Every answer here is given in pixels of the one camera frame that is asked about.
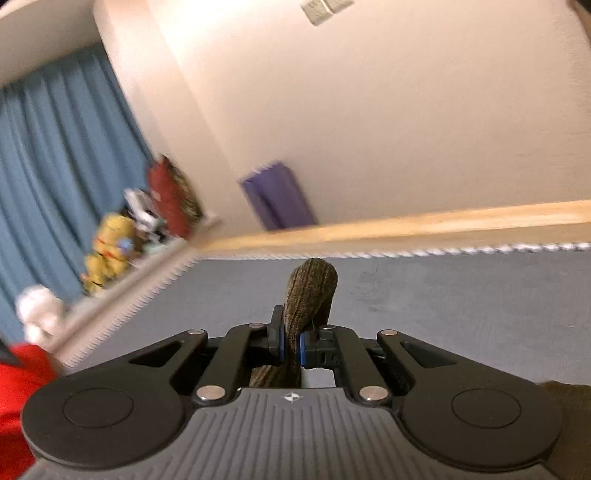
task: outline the gray ribbed surface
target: gray ribbed surface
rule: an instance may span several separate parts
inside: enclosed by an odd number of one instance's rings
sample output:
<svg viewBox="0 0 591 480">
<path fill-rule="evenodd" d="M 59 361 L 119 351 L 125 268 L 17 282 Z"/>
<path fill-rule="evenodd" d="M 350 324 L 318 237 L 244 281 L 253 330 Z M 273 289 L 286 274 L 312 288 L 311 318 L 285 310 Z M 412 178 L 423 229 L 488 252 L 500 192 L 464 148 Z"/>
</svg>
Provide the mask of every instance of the gray ribbed surface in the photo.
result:
<svg viewBox="0 0 591 480">
<path fill-rule="evenodd" d="M 82 472 L 37 464 L 24 480 L 399 479 L 550 480 L 537 465 L 514 473 L 472 473 L 417 450 L 389 413 L 350 402 L 342 389 L 244 389 L 233 403 L 203 408 L 175 442 L 132 466 Z"/>
</svg>

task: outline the yellow plush toy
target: yellow plush toy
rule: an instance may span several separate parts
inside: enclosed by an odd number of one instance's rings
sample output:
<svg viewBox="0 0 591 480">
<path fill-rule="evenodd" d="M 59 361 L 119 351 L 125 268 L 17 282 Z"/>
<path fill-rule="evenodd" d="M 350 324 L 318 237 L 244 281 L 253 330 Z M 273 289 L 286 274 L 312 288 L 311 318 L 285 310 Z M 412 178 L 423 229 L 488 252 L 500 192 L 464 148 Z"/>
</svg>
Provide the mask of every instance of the yellow plush toy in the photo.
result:
<svg viewBox="0 0 591 480">
<path fill-rule="evenodd" d="M 93 253 L 86 256 L 86 274 L 82 283 L 89 294 L 100 291 L 108 280 L 119 277 L 129 265 L 134 251 L 135 224 L 131 218 L 108 213 L 100 223 L 92 244 Z"/>
</svg>

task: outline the brown sock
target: brown sock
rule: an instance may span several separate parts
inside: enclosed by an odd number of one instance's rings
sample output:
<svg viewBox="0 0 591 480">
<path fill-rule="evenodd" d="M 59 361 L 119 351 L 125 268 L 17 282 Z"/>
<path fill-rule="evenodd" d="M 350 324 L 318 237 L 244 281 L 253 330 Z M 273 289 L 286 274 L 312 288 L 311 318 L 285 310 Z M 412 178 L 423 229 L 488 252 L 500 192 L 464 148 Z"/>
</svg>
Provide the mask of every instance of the brown sock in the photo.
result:
<svg viewBox="0 0 591 480">
<path fill-rule="evenodd" d="M 335 268 L 321 258 L 309 258 L 292 273 L 283 305 L 285 361 L 281 367 L 255 368 L 250 386 L 258 388 L 299 388 L 301 367 L 297 358 L 300 333 L 312 322 L 315 329 L 326 325 L 338 276 Z"/>
</svg>

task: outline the red fabric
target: red fabric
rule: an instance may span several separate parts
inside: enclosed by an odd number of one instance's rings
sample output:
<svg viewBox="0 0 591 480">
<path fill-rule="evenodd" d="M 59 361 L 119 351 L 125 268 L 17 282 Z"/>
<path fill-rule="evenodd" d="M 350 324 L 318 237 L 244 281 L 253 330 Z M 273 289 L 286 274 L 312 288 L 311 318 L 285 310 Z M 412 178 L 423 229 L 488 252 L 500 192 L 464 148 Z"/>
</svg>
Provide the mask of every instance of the red fabric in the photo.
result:
<svg viewBox="0 0 591 480">
<path fill-rule="evenodd" d="M 148 170 L 148 185 L 160 215 L 166 220 L 168 231 L 183 238 L 189 238 L 191 228 L 185 216 L 182 194 L 169 171 L 170 160 L 163 157 Z"/>
<path fill-rule="evenodd" d="M 0 365 L 0 480 L 15 480 L 34 462 L 21 432 L 21 412 L 35 390 L 55 379 L 47 353 L 37 345 L 11 351 L 22 365 Z"/>
</svg>

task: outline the wooden baseboard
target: wooden baseboard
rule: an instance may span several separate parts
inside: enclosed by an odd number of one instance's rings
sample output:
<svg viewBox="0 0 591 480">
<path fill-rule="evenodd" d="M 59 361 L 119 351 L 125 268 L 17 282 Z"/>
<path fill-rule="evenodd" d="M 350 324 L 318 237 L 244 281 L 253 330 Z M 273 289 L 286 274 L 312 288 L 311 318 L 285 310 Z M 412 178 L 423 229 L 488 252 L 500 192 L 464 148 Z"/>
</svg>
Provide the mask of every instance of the wooden baseboard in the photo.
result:
<svg viewBox="0 0 591 480">
<path fill-rule="evenodd" d="M 591 241 L 591 200 L 428 213 L 192 243 L 213 256 L 583 241 Z"/>
</svg>

